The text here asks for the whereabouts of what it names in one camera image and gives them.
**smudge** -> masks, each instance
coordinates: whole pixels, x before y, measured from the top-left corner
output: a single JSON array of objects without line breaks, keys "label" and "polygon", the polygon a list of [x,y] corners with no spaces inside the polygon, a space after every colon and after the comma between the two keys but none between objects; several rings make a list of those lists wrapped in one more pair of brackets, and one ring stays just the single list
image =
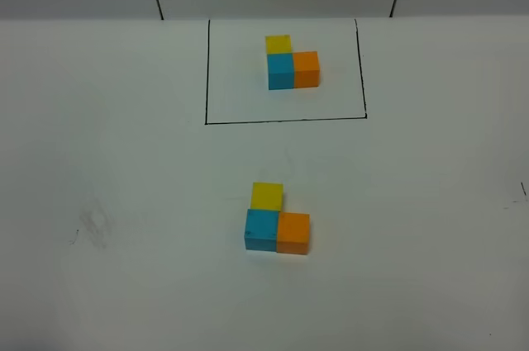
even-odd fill
[{"label": "smudge", "polygon": [[107,247],[106,238],[111,231],[111,221],[110,216],[102,208],[101,202],[97,199],[92,200],[81,209],[79,218],[93,246],[105,249]]},{"label": "smudge", "polygon": [[523,182],[520,182],[520,184],[522,185],[523,195],[525,196],[525,198],[526,198],[526,201],[527,201],[527,193],[526,193],[526,188],[525,188],[525,186],[523,185]]},{"label": "smudge", "polygon": [[73,240],[71,240],[71,241],[69,242],[69,244],[70,244],[70,245],[75,244],[75,241],[77,241],[77,237],[78,237],[78,236],[79,236],[79,229],[77,229],[77,230],[75,231],[75,237],[74,237]]}]

